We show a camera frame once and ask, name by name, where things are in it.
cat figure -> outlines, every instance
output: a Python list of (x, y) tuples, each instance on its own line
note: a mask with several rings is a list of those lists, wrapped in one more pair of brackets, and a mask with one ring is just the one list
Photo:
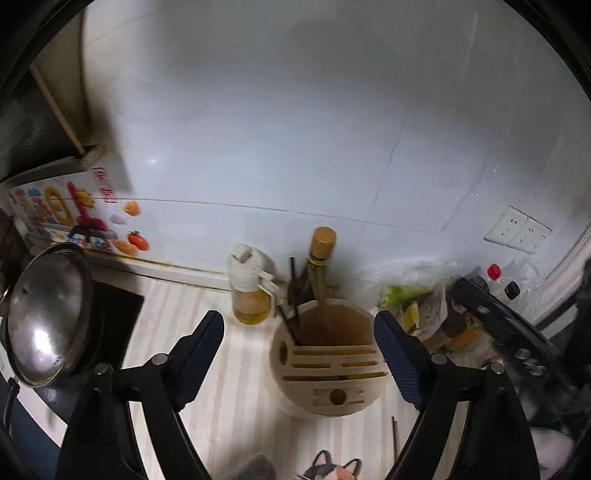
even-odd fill
[(312, 466), (304, 472), (304, 475), (298, 475), (300, 480), (356, 480), (356, 476), (361, 469), (361, 460), (354, 458), (344, 465), (335, 465), (332, 462), (330, 453), (321, 450)]

electrical outlet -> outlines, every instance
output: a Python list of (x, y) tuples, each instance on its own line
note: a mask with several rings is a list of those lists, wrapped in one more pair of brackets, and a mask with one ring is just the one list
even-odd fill
[(509, 246), (517, 250), (523, 250), (529, 254), (535, 254), (540, 245), (552, 235), (552, 230), (548, 227), (536, 222), (533, 218), (528, 218), (527, 222), (517, 235), (509, 243)]
[(508, 206), (484, 239), (496, 244), (509, 245), (527, 220), (526, 214)]

cooking oil bottle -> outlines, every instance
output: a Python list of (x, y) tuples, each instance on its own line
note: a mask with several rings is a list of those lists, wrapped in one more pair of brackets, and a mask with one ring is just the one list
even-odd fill
[(263, 257), (255, 248), (237, 244), (230, 256), (229, 279), (234, 316), (246, 325), (254, 325), (275, 312), (279, 288), (273, 275), (263, 270)]

brown bottle cap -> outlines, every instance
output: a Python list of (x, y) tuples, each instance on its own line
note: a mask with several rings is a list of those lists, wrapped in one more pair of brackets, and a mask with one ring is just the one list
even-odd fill
[(312, 236), (312, 243), (310, 244), (310, 255), (321, 260), (326, 260), (330, 257), (332, 249), (336, 243), (335, 231), (327, 226), (319, 226), (314, 230)]

bottle with brown cap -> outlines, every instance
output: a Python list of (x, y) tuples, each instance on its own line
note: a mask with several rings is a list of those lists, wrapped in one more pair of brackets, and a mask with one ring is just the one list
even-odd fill
[(326, 276), (324, 268), (335, 247), (335, 243), (336, 233), (332, 228), (319, 226), (314, 230), (306, 266), (302, 270), (302, 273), (289, 286), (290, 298), (296, 305), (301, 305), (316, 298), (313, 290), (313, 282), (310, 278), (311, 271), (314, 272), (314, 283), (317, 283), (320, 275), (321, 283), (323, 283), (323, 286), (320, 286), (320, 288), (326, 293), (326, 283), (323, 281)]

